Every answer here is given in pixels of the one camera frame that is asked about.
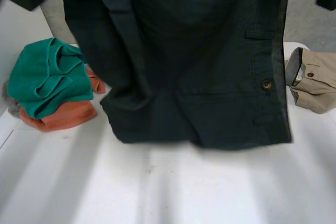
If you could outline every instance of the button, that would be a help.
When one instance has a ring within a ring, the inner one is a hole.
[[[262,83],[261,83],[261,88],[263,89],[263,90],[270,90],[271,88],[272,88],[272,83],[270,82],[270,81],[263,81]]]

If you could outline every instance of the gray wall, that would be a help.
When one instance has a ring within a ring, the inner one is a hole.
[[[63,0],[46,0],[41,5],[44,16],[52,34],[68,44],[75,44],[76,40],[64,20]]]
[[[325,10],[315,1],[289,0],[284,39],[310,50],[336,52],[336,10]]]

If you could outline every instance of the khaki garment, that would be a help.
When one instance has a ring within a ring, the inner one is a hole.
[[[297,106],[317,114],[336,108],[336,54],[295,49],[286,65],[286,85]]]

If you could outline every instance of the white surface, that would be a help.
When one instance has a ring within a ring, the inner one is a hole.
[[[288,93],[293,144],[200,151],[120,143],[101,97],[99,115],[70,130],[8,126],[0,224],[335,223],[336,110],[317,115]]]
[[[9,0],[0,4],[0,87],[25,45],[52,37],[46,19],[40,9],[29,12]],[[0,97],[0,115],[6,109]]]

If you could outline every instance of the folded clothing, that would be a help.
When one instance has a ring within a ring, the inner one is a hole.
[[[63,103],[55,113],[40,120],[29,117],[24,108],[20,109],[22,121],[44,132],[75,127],[95,117],[96,114],[89,101]]]
[[[336,108],[336,54],[297,48],[285,73],[297,106],[317,114]]]
[[[26,114],[42,119],[66,102],[92,100],[92,86],[77,47],[51,38],[27,45],[10,74],[8,95]]]

